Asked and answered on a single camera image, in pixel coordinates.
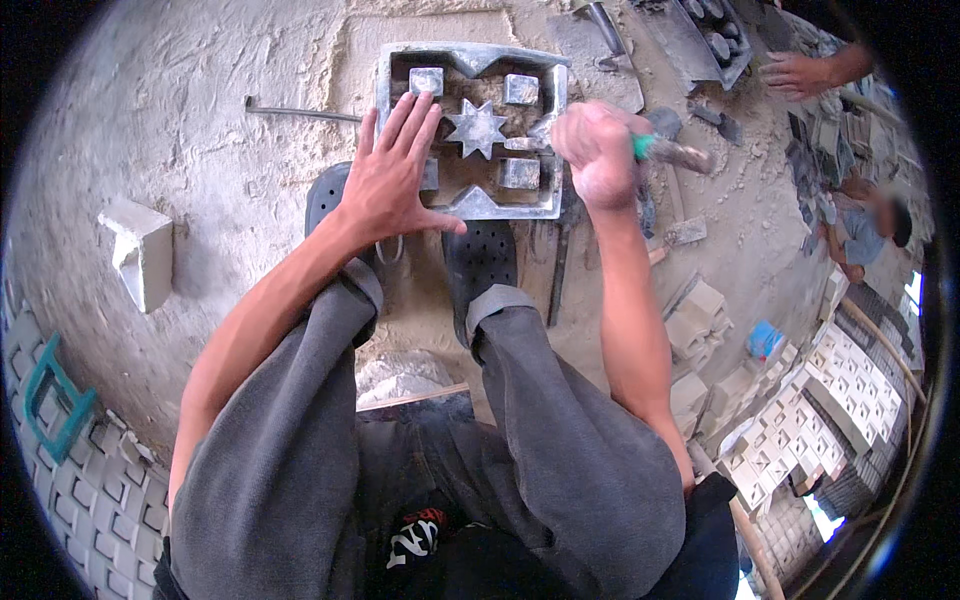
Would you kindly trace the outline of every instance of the forearm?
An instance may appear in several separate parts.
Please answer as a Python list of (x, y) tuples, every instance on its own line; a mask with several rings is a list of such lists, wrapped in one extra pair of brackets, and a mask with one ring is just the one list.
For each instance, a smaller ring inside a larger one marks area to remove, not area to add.
[(830, 258), (832, 258), (834, 262), (846, 264), (847, 256), (846, 253), (843, 252), (843, 246), (837, 241), (837, 230), (833, 225), (827, 225), (827, 248)]
[(830, 87), (855, 82), (874, 71), (874, 58), (860, 43), (847, 44), (831, 57), (829, 63)]
[(253, 286), (210, 336), (187, 379), (170, 470), (170, 505), (193, 454), (240, 385), (359, 249), (334, 211)]
[(670, 343), (636, 212), (591, 219), (603, 270), (601, 345), (611, 395), (667, 443), (688, 491), (693, 467), (670, 413)]

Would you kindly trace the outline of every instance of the wooden stick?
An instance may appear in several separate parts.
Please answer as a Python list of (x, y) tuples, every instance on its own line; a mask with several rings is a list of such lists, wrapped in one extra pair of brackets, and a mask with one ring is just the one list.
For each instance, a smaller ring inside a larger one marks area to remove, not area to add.
[(364, 406), (363, 408), (358, 408), (357, 412), (362, 413), (364, 411), (373, 411), (378, 408), (388, 408), (390, 406), (399, 406), (400, 404), (409, 404), (410, 402), (419, 402), (421, 400), (427, 400), (428, 398), (438, 397), (438, 396), (448, 396), (450, 394), (457, 394), (459, 392), (469, 392), (470, 386), (466, 382), (464, 383), (455, 383), (453, 385), (448, 385), (445, 388), (439, 390), (434, 390), (433, 392), (424, 392), (423, 394), (411, 394), (409, 396), (401, 396), (399, 398), (391, 398), (374, 406)]
[[(690, 440), (686, 443), (686, 451), (690, 454), (690, 459), (702, 475), (709, 475), (716, 471), (716, 467), (710, 460), (703, 447), (695, 441)], [(730, 501), (730, 512), (733, 514), (733, 524), (736, 530), (743, 537), (743, 542), (747, 545), (747, 552), (756, 565), (756, 572), (759, 573), (763, 585), (767, 587), (767, 592), (771, 600), (786, 600), (783, 596), (783, 588), (780, 587), (780, 580), (774, 568), (770, 566), (767, 560), (767, 554), (763, 551), (763, 544), (760, 542), (760, 536), (756, 534), (754, 524), (750, 522), (750, 517), (743, 510), (740, 501), (734, 498)]]
[(880, 117), (880, 119), (886, 121), (888, 125), (892, 125), (894, 128), (900, 130), (901, 132), (909, 133), (909, 128), (907, 128), (906, 123), (900, 120), (900, 118), (893, 112), (890, 112), (889, 110), (882, 107), (878, 103), (874, 102), (870, 98), (867, 98), (863, 94), (858, 94), (855, 91), (846, 89), (845, 87), (842, 87), (842, 86), (839, 87), (838, 89), (840, 90), (840, 97), (846, 100), (847, 102), (851, 104), (855, 104), (861, 108), (864, 108), (869, 112), (872, 112), (876, 116)]
[(666, 184), (670, 188), (670, 202), (673, 204), (673, 222), (685, 221), (684, 197), (680, 195), (680, 182), (677, 181), (677, 170), (672, 164), (663, 166), (666, 169)]

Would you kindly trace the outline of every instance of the concrete floor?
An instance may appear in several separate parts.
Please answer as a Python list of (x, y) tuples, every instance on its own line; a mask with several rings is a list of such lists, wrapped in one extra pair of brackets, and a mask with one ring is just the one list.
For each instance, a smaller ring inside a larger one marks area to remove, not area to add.
[[(566, 8), (549, 0), (130, 0), (108, 7), (62, 66), (21, 155), (5, 264), (17, 295), (31, 303), (45, 335), (60, 331), (61, 362), (79, 387), (96, 388), (168, 463), (180, 393), (205, 340), (301, 241), (312, 180), (354, 149), (352, 125), (247, 115), (244, 96), (264, 106), (359, 113), (372, 104), (381, 43), (450, 39), (555, 52), (544, 19)], [(647, 107), (675, 109), (684, 120), (681, 140), (720, 159), (712, 176), (678, 173), (686, 217), (704, 214), (708, 239), (674, 250), (654, 270), (661, 301), (693, 270), (727, 297), (735, 330), (702, 371), (709, 385), (741, 360), (756, 321), (770, 320), (797, 343), (811, 334), (832, 265), (823, 245), (809, 258), (798, 253), (806, 230), (784, 165), (785, 108), (766, 97), (757, 77), (727, 94), (700, 92), (744, 124), (743, 147), (731, 146), (686, 115), (661, 49), (629, 8), (621, 18), (636, 43)], [(673, 220), (671, 203), (662, 170), (652, 177), (662, 233)], [(110, 267), (112, 234), (97, 224), (118, 199), (175, 223), (174, 293), (147, 316)], [(545, 311), (555, 232), (530, 228), (515, 226), (520, 284)], [(606, 388), (599, 259), (588, 223), (575, 229), (569, 256), (561, 324), (550, 339)], [(409, 237), (402, 263), (382, 281), (386, 311), (358, 360), (429, 349), (455, 381), (469, 382), (481, 418), (490, 420), (480, 371), (453, 335), (439, 236)]]

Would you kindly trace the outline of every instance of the t-shirt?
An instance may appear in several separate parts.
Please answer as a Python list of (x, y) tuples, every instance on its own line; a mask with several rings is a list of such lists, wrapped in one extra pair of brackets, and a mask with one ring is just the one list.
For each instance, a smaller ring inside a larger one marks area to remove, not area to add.
[(876, 232), (873, 215), (862, 209), (838, 208), (843, 227), (851, 239), (843, 243), (849, 265), (869, 265), (883, 250), (883, 238)]
[[(736, 488), (719, 473), (686, 500), (684, 544), (644, 598), (731, 600), (736, 595), (736, 537), (729, 502)], [(465, 522), (432, 492), (404, 507), (388, 547), (367, 565), (368, 598), (573, 598), (573, 591), (513, 536)], [(154, 598), (185, 600), (170, 570), (170, 539), (154, 573)]]

